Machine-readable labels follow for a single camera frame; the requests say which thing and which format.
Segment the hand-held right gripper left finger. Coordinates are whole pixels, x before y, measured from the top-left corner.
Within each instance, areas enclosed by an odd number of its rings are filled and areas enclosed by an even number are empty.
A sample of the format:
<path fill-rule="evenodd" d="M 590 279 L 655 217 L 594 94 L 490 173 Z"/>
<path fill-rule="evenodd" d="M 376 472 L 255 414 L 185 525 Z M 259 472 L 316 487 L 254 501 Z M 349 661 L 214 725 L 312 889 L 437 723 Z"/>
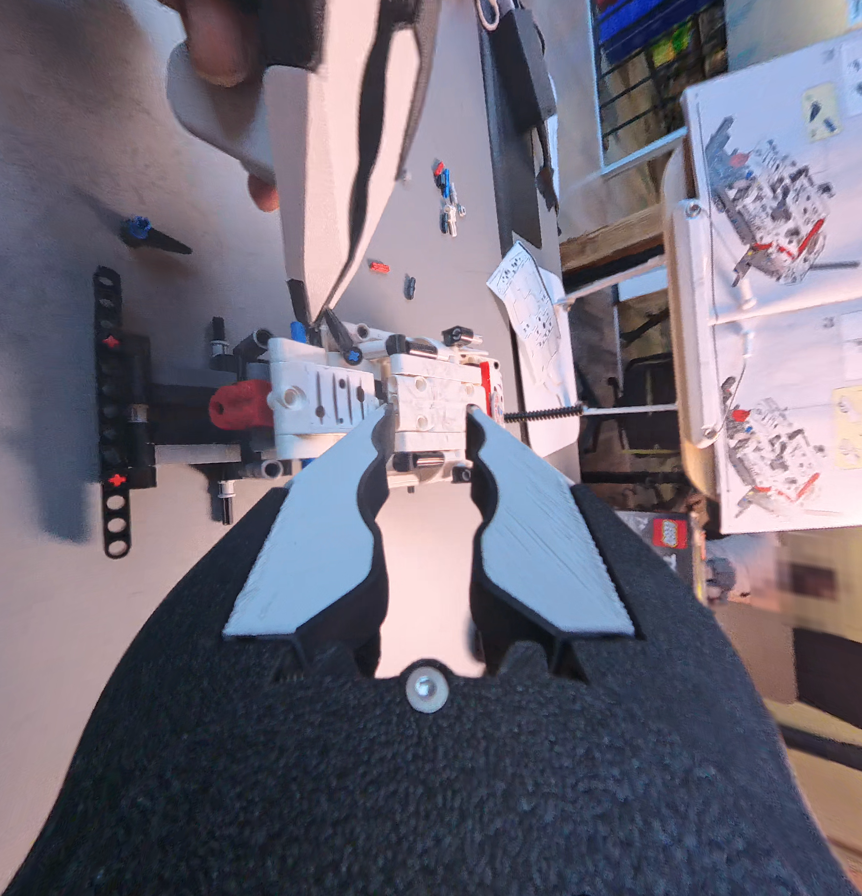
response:
<path fill-rule="evenodd" d="M 223 636 L 365 641 L 389 595 L 377 525 L 389 494 L 391 407 L 291 480 Z"/>

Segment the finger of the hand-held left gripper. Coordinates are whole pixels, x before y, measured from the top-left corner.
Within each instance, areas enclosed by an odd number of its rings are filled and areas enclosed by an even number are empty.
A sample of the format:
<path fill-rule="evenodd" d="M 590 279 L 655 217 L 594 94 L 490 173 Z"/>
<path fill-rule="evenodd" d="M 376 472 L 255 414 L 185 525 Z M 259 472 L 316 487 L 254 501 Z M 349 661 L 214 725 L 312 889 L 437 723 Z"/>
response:
<path fill-rule="evenodd" d="M 296 319 L 312 327 L 365 229 L 385 125 L 385 2 L 263 2 L 264 97 Z"/>
<path fill-rule="evenodd" d="M 317 314 L 363 260 L 405 166 L 441 2 L 328 2 L 317 71 Z"/>

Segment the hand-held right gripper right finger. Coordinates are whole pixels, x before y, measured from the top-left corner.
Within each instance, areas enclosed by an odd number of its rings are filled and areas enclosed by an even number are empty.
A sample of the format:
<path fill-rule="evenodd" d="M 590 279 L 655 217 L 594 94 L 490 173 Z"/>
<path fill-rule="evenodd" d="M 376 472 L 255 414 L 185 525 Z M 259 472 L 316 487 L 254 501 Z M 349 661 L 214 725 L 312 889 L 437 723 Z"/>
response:
<path fill-rule="evenodd" d="M 475 533 L 471 613 L 504 629 L 500 602 L 556 639 L 635 635 L 572 482 L 482 409 L 467 411 Z"/>

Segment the black lego tooth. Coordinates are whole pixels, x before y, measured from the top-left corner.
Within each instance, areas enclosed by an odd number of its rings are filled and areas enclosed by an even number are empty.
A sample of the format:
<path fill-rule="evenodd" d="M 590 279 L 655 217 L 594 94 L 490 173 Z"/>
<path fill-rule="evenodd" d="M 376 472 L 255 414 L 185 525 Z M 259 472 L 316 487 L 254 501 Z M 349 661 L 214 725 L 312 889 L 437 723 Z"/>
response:
<path fill-rule="evenodd" d="M 121 241 L 127 245 L 131 249 L 141 249 L 141 248 L 150 248 L 155 249 L 157 251 L 175 253 L 180 255 L 190 255 L 192 254 L 192 249 L 190 246 L 182 243 L 181 241 L 170 237 L 168 234 L 156 229 L 151 222 L 152 229 L 147 237 L 147 239 L 143 242 L 136 242 L 129 238 L 128 232 L 125 227 L 125 221 L 128 218 L 125 218 L 119 230 L 119 237 Z"/>
<path fill-rule="evenodd" d="M 347 330 L 347 327 L 341 320 L 338 319 L 338 317 L 331 309 L 326 309 L 324 311 L 323 320 L 327 324 L 329 334 L 333 341 L 336 343 L 337 350 L 344 360 L 344 352 L 353 348 L 354 346 L 358 347 L 358 345 L 354 342 L 349 330 Z"/>

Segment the white lego truck model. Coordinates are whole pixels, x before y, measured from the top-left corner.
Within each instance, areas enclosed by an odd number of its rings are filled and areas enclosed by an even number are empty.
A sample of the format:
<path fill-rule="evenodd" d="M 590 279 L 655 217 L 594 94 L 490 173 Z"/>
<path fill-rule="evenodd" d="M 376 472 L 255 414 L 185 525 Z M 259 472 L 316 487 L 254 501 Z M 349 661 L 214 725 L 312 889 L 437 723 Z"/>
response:
<path fill-rule="evenodd" d="M 230 526 L 238 481 L 288 480 L 385 405 L 394 420 L 389 474 L 408 489 L 470 480 L 470 405 L 536 430 L 528 440 L 542 456 L 575 440 L 585 413 L 573 373 L 571 405 L 530 378 L 537 406 L 507 412 L 503 368 L 465 326 L 433 338 L 343 322 L 364 355 L 351 366 L 325 322 L 318 330 L 293 322 L 287 338 L 257 329 L 231 346 L 214 317 L 209 368 L 161 384 L 149 338 L 124 327 L 119 273 L 96 268 L 92 290 L 101 538 L 112 560 L 133 546 L 132 491 L 155 488 L 163 466 L 199 469 L 215 489 L 216 517 Z"/>

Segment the lego instruction booklet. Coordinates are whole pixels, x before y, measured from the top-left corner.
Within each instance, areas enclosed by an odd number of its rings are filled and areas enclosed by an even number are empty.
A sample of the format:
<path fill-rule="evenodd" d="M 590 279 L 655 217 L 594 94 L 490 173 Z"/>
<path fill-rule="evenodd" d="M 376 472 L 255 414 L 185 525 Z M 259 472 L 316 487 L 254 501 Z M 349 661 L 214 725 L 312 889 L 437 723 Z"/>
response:
<path fill-rule="evenodd" d="M 683 95 L 725 533 L 862 525 L 862 28 Z"/>

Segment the lego set box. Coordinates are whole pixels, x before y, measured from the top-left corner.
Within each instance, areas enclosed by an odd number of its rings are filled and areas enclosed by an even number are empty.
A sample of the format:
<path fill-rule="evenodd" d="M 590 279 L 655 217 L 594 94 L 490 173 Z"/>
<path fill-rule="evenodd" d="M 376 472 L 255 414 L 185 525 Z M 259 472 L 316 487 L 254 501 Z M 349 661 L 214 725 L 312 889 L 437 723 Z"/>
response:
<path fill-rule="evenodd" d="M 616 514 L 705 604 L 707 563 L 705 539 L 688 513 L 617 510 Z"/>

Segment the person's left hand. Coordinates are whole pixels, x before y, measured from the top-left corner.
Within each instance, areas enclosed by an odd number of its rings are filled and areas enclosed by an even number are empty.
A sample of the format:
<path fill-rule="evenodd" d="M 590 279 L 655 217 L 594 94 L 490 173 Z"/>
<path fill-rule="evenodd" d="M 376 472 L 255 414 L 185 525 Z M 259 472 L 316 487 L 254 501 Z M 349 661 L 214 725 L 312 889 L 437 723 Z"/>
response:
<path fill-rule="evenodd" d="M 264 70 L 256 14 L 236 2 L 161 1 L 179 17 L 190 68 L 228 121 L 250 123 L 259 104 Z"/>

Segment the white sticker sheet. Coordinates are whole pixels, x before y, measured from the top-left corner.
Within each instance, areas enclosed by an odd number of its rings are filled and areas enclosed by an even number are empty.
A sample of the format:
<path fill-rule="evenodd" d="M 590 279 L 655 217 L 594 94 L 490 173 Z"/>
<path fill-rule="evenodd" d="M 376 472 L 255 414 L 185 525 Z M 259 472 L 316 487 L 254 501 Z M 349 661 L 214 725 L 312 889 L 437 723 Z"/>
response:
<path fill-rule="evenodd" d="M 563 288 L 556 280 L 516 239 L 486 285 L 504 305 L 534 385 L 571 405 L 570 328 Z"/>

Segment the white booklet stand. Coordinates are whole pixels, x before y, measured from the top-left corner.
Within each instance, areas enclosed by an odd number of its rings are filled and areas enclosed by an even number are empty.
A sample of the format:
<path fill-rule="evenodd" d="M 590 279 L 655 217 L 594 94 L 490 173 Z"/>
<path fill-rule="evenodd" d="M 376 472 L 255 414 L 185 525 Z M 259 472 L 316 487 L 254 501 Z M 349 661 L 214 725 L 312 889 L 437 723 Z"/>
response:
<path fill-rule="evenodd" d="M 725 406 L 713 345 L 711 215 L 695 195 L 693 152 L 686 129 L 656 141 L 608 170 L 619 174 L 667 158 L 659 201 L 596 230 L 560 241 L 561 273 L 589 282 L 561 303 L 663 268 L 673 347 L 673 379 L 683 469 L 694 487 L 717 500 L 717 442 Z"/>

